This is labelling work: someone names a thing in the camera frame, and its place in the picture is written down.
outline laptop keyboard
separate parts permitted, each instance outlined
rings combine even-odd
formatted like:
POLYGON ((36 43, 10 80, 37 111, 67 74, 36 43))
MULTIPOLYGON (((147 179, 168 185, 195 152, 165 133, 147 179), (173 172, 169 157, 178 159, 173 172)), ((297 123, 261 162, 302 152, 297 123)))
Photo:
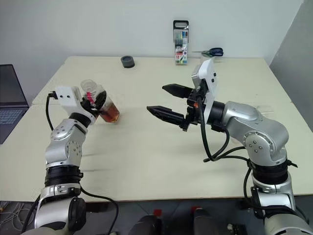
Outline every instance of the laptop keyboard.
POLYGON ((13 124, 22 110, 0 110, 0 125, 13 124))

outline black tape roll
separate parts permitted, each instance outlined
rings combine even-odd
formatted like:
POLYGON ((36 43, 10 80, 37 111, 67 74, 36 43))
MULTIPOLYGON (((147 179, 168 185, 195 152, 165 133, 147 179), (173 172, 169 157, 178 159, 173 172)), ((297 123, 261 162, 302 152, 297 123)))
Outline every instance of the black tape roll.
POLYGON ((135 66, 135 62, 132 56, 125 55, 121 58, 124 68, 132 68, 135 66))

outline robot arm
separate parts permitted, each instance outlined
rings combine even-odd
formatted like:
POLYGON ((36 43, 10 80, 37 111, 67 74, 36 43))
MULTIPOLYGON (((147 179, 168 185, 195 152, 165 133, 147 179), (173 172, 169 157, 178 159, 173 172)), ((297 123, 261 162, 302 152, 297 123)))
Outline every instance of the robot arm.
POLYGON ((197 67, 192 80, 194 89, 177 84, 163 86, 172 95, 187 98, 186 117, 162 106, 149 106, 148 111, 184 131, 189 124, 201 123, 203 118, 203 123, 210 124, 213 130, 225 131, 240 141, 247 149, 248 164, 252 169, 254 186, 251 188, 251 199, 256 205, 255 214, 265 220, 266 234, 313 234, 308 224, 295 213, 291 176, 287 169, 291 162, 287 160, 285 150, 289 137, 286 128, 262 116, 252 106, 214 101, 217 77, 212 60, 206 60, 197 67))
POLYGON ((71 235, 86 222, 86 204, 79 198, 79 170, 87 127, 98 117, 88 100, 82 100, 77 87, 58 87, 56 95, 69 118, 51 133, 45 151, 45 187, 41 191, 35 229, 25 235, 71 235))

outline white tabletop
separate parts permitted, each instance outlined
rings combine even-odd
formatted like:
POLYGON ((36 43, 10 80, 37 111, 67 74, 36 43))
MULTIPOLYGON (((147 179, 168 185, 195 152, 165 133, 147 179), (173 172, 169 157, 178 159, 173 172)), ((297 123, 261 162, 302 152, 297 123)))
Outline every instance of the white tabletop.
MULTIPOLYGON (((152 116, 147 105, 163 105, 185 114, 186 100, 171 96, 162 85, 192 87, 190 74, 199 62, 175 66, 171 58, 135 58, 122 68, 117 57, 70 57, 34 100, 0 147, 0 200, 33 201, 44 186, 45 148, 50 129, 45 96, 57 85, 79 86, 84 79, 103 85, 121 112, 116 124, 98 119, 83 145, 81 181, 85 190, 115 200, 210 198, 243 196, 246 164, 239 160, 203 163, 200 127, 185 133, 152 116)), ((217 101, 261 106, 289 131, 289 158, 295 194, 313 193, 310 154, 313 134, 263 59, 222 59, 215 63, 219 79, 217 101)), ((67 118, 59 105, 50 106, 54 126, 67 118)), ((209 146, 216 151, 224 134, 207 127, 209 146)), ((229 148, 239 146, 231 141, 229 148)), ((244 150, 238 155, 247 157, 244 150)))

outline laptop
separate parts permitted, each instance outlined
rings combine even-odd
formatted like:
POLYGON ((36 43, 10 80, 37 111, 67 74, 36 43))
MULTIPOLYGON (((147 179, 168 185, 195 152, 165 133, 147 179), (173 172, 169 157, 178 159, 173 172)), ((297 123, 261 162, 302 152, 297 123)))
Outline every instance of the laptop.
POLYGON ((0 144, 3 144, 28 108, 13 65, 0 65, 0 144))

